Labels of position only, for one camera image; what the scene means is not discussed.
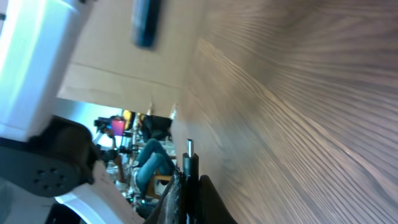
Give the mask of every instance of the metal tip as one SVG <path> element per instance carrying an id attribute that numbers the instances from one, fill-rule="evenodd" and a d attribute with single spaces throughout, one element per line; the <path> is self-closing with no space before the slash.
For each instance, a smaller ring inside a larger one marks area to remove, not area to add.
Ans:
<path id="1" fill-rule="evenodd" d="M 193 151 L 193 140 L 187 139 L 188 156 L 191 158 L 194 155 Z"/>

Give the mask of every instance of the equipment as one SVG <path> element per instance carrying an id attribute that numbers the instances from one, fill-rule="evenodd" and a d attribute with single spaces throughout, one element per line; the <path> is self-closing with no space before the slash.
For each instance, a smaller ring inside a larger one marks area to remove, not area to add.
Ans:
<path id="1" fill-rule="evenodd" d="M 142 223 L 108 179 L 91 133 L 80 124 L 51 114 L 92 3 L 9 1 L 0 36 L 0 177 L 33 194 L 55 197 L 87 223 Z M 184 154 L 181 182 L 175 182 L 184 190 L 181 192 L 186 189 L 189 200 L 185 194 L 173 200 L 178 203 L 180 217 L 187 211 L 189 223 L 194 219 L 211 223 L 217 214 L 228 211 L 209 178 L 202 176 L 198 181 L 193 144 L 191 149 L 189 155 Z M 183 176 L 187 177 L 186 185 Z M 225 220 L 234 223 L 232 218 Z"/>

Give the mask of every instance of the jeans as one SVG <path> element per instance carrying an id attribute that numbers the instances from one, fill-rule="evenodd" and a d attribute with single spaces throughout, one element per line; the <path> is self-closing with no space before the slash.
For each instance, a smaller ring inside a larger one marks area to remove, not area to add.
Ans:
<path id="1" fill-rule="evenodd" d="M 140 169 L 137 173 L 136 183 L 142 194 L 146 193 L 147 186 L 157 169 L 162 175 L 172 175 L 174 171 L 173 161 L 156 139 L 150 139 L 147 142 L 145 148 L 138 155 L 137 161 Z"/>

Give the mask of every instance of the wooden surface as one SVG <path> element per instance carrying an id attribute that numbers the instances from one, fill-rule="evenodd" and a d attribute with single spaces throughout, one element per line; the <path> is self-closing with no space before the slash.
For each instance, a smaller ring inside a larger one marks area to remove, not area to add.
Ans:
<path id="1" fill-rule="evenodd" d="M 131 43 L 132 0 L 99 0 L 71 58 L 61 98 L 170 115 L 180 99 L 200 23 L 202 1 L 162 1 L 157 45 Z"/>
<path id="2" fill-rule="evenodd" d="M 206 2 L 172 131 L 239 223 L 398 223 L 397 15 L 384 0 Z"/>

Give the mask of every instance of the person's leg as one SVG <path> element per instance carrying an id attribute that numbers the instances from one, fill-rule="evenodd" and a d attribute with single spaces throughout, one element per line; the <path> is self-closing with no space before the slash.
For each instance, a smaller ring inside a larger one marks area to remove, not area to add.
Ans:
<path id="1" fill-rule="evenodd" d="M 139 162 L 138 166 L 142 167 L 148 161 L 150 155 L 152 155 L 153 152 L 161 154 L 164 157 L 167 165 L 169 165 L 170 170 L 171 171 L 174 170 L 173 161 L 170 159 L 169 155 L 167 154 L 166 150 L 164 150 L 160 142 L 156 139 L 150 139 L 145 145 L 144 149 L 138 155 L 137 157 L 137 161 Z"/>
<path id="2" fill-rule="evenodd" d="M 163 175 L 170 174 L 173 170 L 167 165 L 165 158 L 160 153 L 151 156 L 148 161 L 139 169 L 136 177 L 136 183 L 140 191 L 145 193 L 147 186 L 154 175 L 156 169 L 159 169 Z"/>

